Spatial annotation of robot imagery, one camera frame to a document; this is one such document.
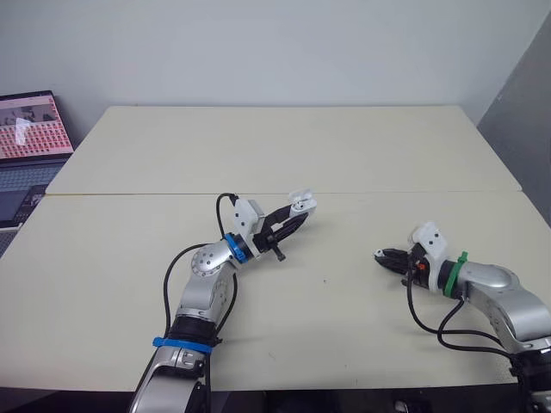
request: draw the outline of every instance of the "cable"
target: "cable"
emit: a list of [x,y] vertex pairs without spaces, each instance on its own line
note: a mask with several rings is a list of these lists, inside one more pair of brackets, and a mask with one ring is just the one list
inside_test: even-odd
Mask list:
[[163,302],[164,302],[164,318],[165,318],[165,326],[164,326],[164,338],[166,338],[169,335],[170,330],[170,303],[169,303],[169,278],[170,273],[172,272],[172,269],[174,268],[176,262],[182,258],[184,254],[187,252],[190,252],[191,250],[196,250],[200,247],[204,247],[205,245],[208,245],[207,243],[199,243],[197,245],[192,245],[191,247],[186,248],[185,250],[181,251],[177,256],[174,257],[172,262],[170,263],[168,269],[166,270],[166,274],[164,275],[164,281],[163,281]]
[[513,354],[506,353],[503,350],[500,350],[498,348],[491,348],[491,347],[477,347],[477,346],[458,346],[456,344],[451,344],[449,342],[445,342],[443,339],[443,333],[444,333],[444,327],[448,323],[448,321],[455,315],[457,312],[463,307],[465,304],[465,301],[463,298],[460,299],[459,303],[444,317],[442,322],[440,323],[440,326],[438,327],[438,331],[436,333],[436,337],[438,339],[438,342],[442,344],[445,348],[451,348],[452,350],[458,350],[458,351],[472,351],[477,353],[492,353],[497,355],[502,355],[506,357],[513,366],[513,370],[516,372],[517,380],[518,380],[518,394],[519,394],[519,409],[521,412],[526,411],[526,405],[528,402],[528,388],[526,387],[526,379],[523,376],[522,373],[522,365],[518,361],[517,357]]
[[205,411],[211,413],[212,394],[210,390],[210,354],[205,354],[205,387],[207,387],[207,394],[205,395]]
[[463,297],[459,298],[459,303],[444,317],[440,325],[438,326],[437,330],[432,329],[431,327],[428,327],[425,325],[417,316],[417,313],[415,312],[415,308],[413,306],[413,297],[412,297],[412,283],[413,283],[413,276],[412,276],[412,262],[409,262],[408,265],[408,274],[407,274],[407,304],[410,309],[410,313],[412,314],[413,320],[415,320],[415,323],[419,327],[421,327],[423,330],[436,334],[436,338],[438,339],[438,342],[442,344],[445,348],[450,348],[453,350],[458,351],[471,351],[471,352],[479,352],[479,353],[492,353],[497,355],[502,355],[506,357],[512,364],[513,369],[516,372],[517,380],[518,380],[518,392],[519,392],[519,409],[521,413],[524,413],[526,411],[526,405],[528,400],[528,389],[526,387],[526,379],[523,376],[522,373],[522,365],[520,365],[520,362],[517,360],[517,358],[509,353],[506,353],[503,350],[500,350],[498,348],[491,348],[491,347],[477,347],[477,346],[458,346],[456,344],[451,344],[449,342],[445,342],[443,339],[444,334],[469,334],[469,335],[475,335],[475,336],[483,336],[485,338],[489,338],[490,340],[493,340],[497,344],[501,345],[501,341],[490,334],[484,333],[482,331],[477,330],[445,330],[446,324],[449,322],[449,320],[463,307],[465,304],[465,301]]
[[220,217],[220,201],[225,197],[228,197],[232,202],[232,204],[235,204],[235,200],[238,198],[238,196],[236,194],[225,192],[223,194],[218,195],[218,198],[216,198],[216,219],[218,220],[218,227],[220,228],[220,235],[222,237],[224,237],[226,233],[224,232],[224,226],[222,225],[222,218]]
[[[412,276],[412,263],[410,262],[409,270],[407,274],[407,285],[406,285],[406,292],[407,292],[407,305],[410,309],[410,313],[412,314],[413,320],[419,327],[421,327],[423,330],[427,331],[431,334],[436,334],[438,330],[432,329],[431,327],[425,325],[417,316],[417,313],[415,312],[415,308],[413,307],[413,294],[412,294],[412,285],[413,285],[413,276]],[[443,330],[442,334],[468,334],[473,336],[481,336],[488,338],[495,343],[501,345],[501,341],[491,334],[485,333],[483,331],[477,331],[477,330]]]

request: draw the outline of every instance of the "green ring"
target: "green ring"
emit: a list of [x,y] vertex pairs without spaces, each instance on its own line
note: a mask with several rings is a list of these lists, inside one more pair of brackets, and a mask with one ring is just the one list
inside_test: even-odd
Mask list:
[[446,287],[444,287],[444,295],[446,297],[451,298],[451,293],[452,291],[454,291],[455,283],[457,282],[457,276],[459,275],[459,270],[461,269],[463,264],[467,262],[467,255],[468,253],[466,251],[463,251],[461,256],[457,258],[457,262],[455,263],[454,267],[451,269],[448,281],[446,282]]

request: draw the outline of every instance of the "white table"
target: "white table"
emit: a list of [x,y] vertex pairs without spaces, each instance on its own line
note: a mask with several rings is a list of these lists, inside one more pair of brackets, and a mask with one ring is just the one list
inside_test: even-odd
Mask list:
[[516,191],[458,107],[110,108],[49,194]]
[[[284,196],[255,196],[266,211]],[[413,322],[399,276],[371,252],[434,219],[450,252],[515,271],[551,305],[551,232],[520,192],[322,194],[313,218],[247,266],[214,351],[215,390],[513,381],[505,360],[442,348]],[[231,230],[230,208],[225,208]],[[47,196],[0,260],[0,386],[130,391],[162,333],[172,257],[218,239],[211,195]],[[176,266],[172,306],[189,276]],[[453,303],[416,289],[431,325]],[[488,329],[473,308],[455,327]],[[462,339],[464,343],[482,343]]]

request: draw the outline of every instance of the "white wall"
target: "white wall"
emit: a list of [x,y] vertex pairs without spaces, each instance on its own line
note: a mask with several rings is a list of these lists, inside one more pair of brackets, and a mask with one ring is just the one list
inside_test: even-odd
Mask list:
[[0,94],[112,104],[460,103],[478,122],[549,0],[3,0]]

